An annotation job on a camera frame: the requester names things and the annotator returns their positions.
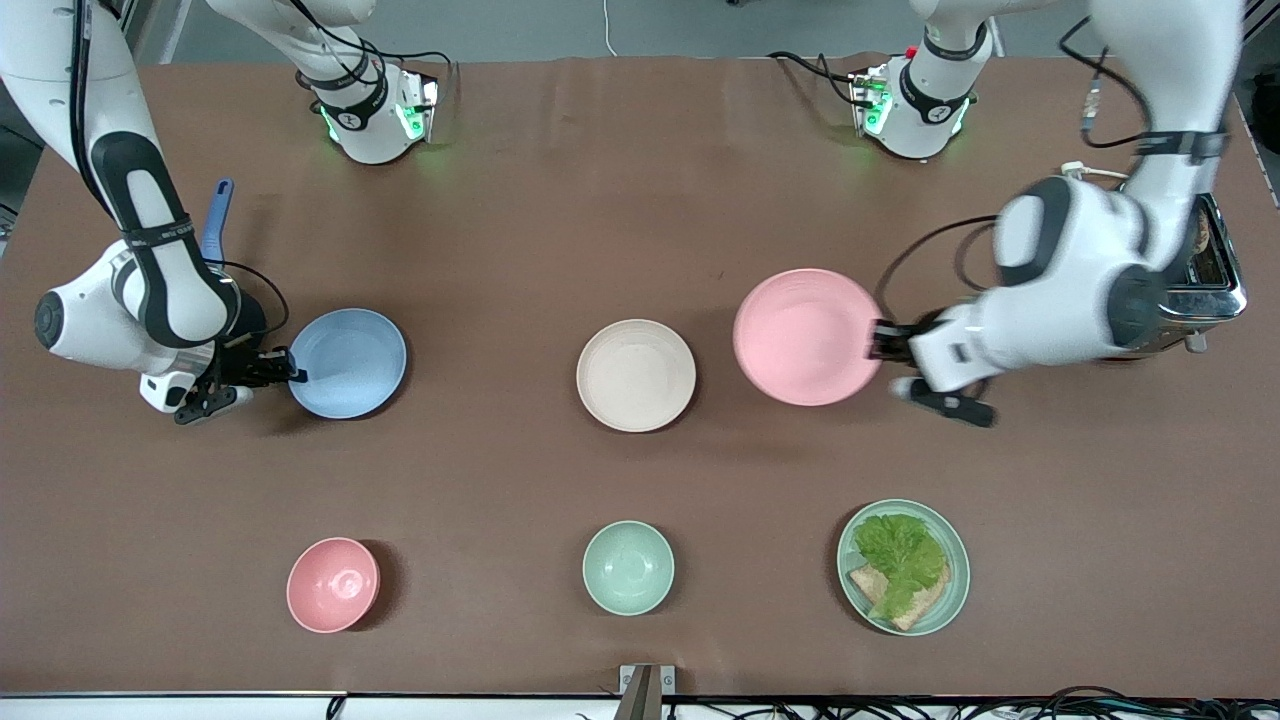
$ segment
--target white plate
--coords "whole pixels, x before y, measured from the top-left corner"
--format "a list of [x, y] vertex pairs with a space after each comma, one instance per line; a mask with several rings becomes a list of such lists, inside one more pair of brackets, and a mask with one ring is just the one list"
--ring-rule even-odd
[[694, 397], [694, 354], [676, 331], [622, 320], [595, 333], [577, 359], [577, 395], [599, 421], [627, 433], [671, 423]]

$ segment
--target bowl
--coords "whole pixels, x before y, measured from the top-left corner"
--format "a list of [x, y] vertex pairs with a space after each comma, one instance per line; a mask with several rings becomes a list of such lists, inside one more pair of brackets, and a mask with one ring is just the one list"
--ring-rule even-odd
[[815, 268], [787, 270], [746, 296], [733, 320], [733, 354], [764, 395], [791, 405], [831, 405], [861, 389], [876, 301], [854, 281]]
[[399, 387], [408, 346], [396, 323], [362, 307], [334, 310], [311, 320], [289, 347], [307, 382], [291, 382], [294, 400], [332, 420], [381, 407]]
[[[942, 546], [947, 564], [951, 565], [951, 582], [943, 588], [942, 597], [906, 632], [899, 630], [887, 619], [872, 618], [872, 601], [849, 579], [849, 573], [867, 564], [867, 559], [858, 552], [854, 530], [868, 518], [879, 515], [910, 515], [923, 520], [925, 529]], [[951, 523], [947, 523], [946, 518], [938, 515], [933, 509], [910, 500], [882, 500], [854, 514], [845, 525], [845, 532], [840, 534], [840, 544], [836, 546], [836, 574], [840, 577], [840, 587], [844, 588], [845, 597], [849, 598], [854, 610], [877, 629], [893, 635], [928, 635], [941, 630], [955, 620], [969, 597], [969, 553], [964, 548], [960, 534], [951, 527]]]
[[653, 320], [620, 320], [595, 333], [577, 359], [577, 395], [593, 418], [625, 433], [666, 427], [698, 384], [694, 354]]
[[378, 597], [378, 561], [351, 538], [323, 539], [293, 564], [285, 598], [298, 625], [312, 633], [352, 626]]
[[662, 603], [676, 579], [676, 556], [653, 525], [621, 520], [595, 533], [582, 555], [591, 600], [614, 615], [644, 615]]

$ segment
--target food on plate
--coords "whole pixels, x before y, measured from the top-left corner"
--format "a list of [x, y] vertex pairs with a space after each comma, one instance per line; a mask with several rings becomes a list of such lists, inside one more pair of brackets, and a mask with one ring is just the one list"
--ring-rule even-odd
[[854, 530], [858, 551], [867, 565], [849, 579], [874, 603], [872, 618], [910, 630], [933, 607], [951, 582], [942, 546], [924, 521], [910, 515], [868, 518]]

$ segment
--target blue handle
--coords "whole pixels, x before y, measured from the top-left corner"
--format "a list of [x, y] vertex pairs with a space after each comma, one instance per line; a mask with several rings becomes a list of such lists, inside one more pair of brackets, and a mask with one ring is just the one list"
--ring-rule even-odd
[[200, 254], [205, 260], [212, 263], [223, 261], [223, 225], [227, 224], [227, 211], [232, 206], [232, 192], [236, 183], [232, 178], [218, 181], [214, 187], [214, 199], [209, 204], [209, 217], [205, 218], [205, 229], [200, 234]]

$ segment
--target blue plate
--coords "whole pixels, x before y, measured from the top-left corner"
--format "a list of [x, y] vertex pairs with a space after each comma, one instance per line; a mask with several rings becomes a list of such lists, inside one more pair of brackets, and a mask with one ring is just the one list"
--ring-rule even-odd
[[333, 420], [378, 410], [399, 387], [408, 347], [396, 323], [348, 307], [320, 315], [289, 347], [307, 382], [289, 383], [303, 407]]

